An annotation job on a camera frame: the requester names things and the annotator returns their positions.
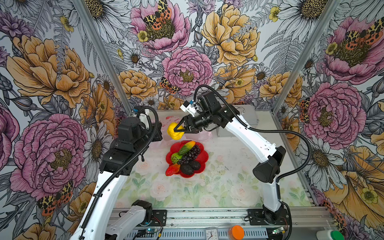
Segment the pink plastic bag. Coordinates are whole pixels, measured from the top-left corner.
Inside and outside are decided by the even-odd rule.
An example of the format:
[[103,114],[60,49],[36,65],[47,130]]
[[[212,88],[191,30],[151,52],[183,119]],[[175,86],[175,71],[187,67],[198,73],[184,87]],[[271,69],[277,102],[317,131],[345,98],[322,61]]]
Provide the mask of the pink plastic bag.
[[163,140],[166,142],[174,142],[175,140],[169,136],[168,128],[172,123],[180,124],[184,128],[186,132],[183,132],[183,136],[178,139],[178,141],[182,140],[192,140],[195,142],[208,142],[213,140],[216,134],[212,132],[207,132],[203,128],[198,132],[198,128],[196,125],[192,123],[191,120],[183,120],[188,113],[185,113],[180,110],[170,111],[170,110],[159,110],[157,111],[159,116],[159,121],[162,123],[161,132],[163,136]]

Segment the red chili pepper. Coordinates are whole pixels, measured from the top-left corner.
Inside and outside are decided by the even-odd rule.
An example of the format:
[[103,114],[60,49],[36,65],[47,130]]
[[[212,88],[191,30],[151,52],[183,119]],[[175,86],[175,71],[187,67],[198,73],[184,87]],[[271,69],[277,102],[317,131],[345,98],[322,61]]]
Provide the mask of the red chili pepper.
[[174,174],[177,174],[180,171],[180,167],[181,167],[181,165],[179,165],[179,164],[173,164],[173,165],[169,166],[166,170],[166,173],[165,173],[166,176],[169,177],[169,176],[172,176]]

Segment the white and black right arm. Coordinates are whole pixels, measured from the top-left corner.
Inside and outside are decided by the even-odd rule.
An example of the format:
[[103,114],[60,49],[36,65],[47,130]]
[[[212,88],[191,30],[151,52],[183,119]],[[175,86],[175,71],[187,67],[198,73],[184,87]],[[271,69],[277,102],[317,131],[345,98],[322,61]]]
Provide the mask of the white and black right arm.
[[275,224],[286,215],[278,181],[286,149],[267,141],[215,90],[201,95],[196,102],[186,101],[181,110],[187,113],[175,126],[169,126],[171,138],[176,133],[198,134],[209,125],[223,128],[237,137],[256,157],[254,176],[263,184],[263,212],[260,221]]

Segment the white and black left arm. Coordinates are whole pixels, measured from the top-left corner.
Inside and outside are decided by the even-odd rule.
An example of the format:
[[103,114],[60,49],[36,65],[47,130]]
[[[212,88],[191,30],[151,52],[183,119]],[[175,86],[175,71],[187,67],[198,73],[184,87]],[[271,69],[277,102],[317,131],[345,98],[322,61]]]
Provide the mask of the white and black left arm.
[[95,191],[73,240],[123,240],[135,227],[151,220],[152,205],[138,200],[109,225],[118,195],[133,167],[144,158],[150,143],[160,140],[161,122],[151,107],[136,107],[134,116],[121,121],[118,137],[103,156]]

